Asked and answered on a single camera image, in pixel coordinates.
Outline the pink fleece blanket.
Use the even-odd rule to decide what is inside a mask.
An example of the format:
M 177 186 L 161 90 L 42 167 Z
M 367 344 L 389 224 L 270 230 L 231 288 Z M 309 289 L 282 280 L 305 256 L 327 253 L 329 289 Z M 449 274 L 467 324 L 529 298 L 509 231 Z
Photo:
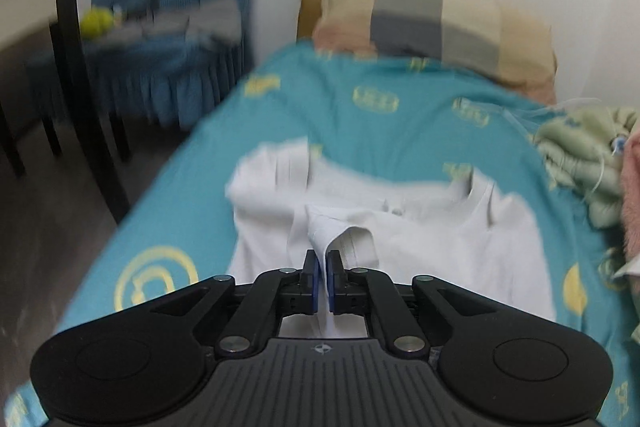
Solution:
M 623 167 L 620 172 L 623 190 L 622 222 L 625 231 L 626 260 L 631 262 L 639 256 L 640 179 L 639 137 L 630 138 L 624 148 Z

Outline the checkered beige grey pillow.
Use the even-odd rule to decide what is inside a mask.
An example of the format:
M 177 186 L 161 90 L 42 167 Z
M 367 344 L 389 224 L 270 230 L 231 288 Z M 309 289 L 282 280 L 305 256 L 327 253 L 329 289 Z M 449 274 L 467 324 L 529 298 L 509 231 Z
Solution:
M 321 51 L 436 60 L 556 101 L 550 26 L 498 0 L 300 0 L 296 37 Z

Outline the white t-shirt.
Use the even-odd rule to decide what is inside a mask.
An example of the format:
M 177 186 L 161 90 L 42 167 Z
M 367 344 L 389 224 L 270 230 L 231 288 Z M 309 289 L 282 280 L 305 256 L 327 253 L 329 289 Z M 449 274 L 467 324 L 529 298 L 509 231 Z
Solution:
M 408 284 L 434 275 L 553 321 L 548 262 L 533 210 L 478 170 L 449 183 L 390 182 L 322 158 L 299 139 L 262 144 L 226 187 L 240 283 L 338 251 L 347 269 Z

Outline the teal patterned bed sheet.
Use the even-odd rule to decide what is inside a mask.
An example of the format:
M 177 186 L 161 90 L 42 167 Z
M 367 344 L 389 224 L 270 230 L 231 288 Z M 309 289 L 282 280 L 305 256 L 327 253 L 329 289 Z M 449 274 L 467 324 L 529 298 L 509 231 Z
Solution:
M 196 127 L 82 281 L 62 329 L 224 272 L 236 233 L 224 188 L 258 145 L 305 138 L 317 155 L 375 178 L 449 181 L 478 169 L 536 215 L 559 320 L 597 339 L 614 366 L 600 418 L 639 421 L 638 319 L 620 234 L 594 229 L 530 137 L 548 108 L 470 72 L 408 58 L 357 60 L 290 46 Z

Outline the light green fleece blanket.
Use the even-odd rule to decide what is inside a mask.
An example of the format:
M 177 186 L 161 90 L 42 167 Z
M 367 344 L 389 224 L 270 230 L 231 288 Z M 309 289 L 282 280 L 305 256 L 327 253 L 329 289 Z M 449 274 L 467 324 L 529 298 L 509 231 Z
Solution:
M 597 229 L 620 224 L 623 153 L 638 128 L 638 110 L 586 105 L 550 119 L 535 134 L 551 178 L 582 198 Z

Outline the grey cloth on chair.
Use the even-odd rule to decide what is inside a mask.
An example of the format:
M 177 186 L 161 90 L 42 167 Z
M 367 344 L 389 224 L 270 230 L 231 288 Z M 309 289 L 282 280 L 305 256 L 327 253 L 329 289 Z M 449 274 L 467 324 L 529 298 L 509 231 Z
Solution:
M 157 38 L 196 41 L 206 49 L 215 44 L 237 44 L 242 38 L 242 18 L 236 0 L 200 0 L 181 8 L 162 9 L 128 18 L 100 38 L 104 46 L 132 46 Z

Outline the yellow-green ball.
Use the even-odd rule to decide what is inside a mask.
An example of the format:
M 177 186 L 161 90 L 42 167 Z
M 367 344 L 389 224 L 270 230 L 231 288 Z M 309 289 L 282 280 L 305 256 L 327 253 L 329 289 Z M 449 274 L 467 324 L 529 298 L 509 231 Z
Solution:
M 93 40 L 107 34 L 114 27 L 114 15 L 105 8 L 92 8 L 85 12 L 79 23 L 80 35 Z

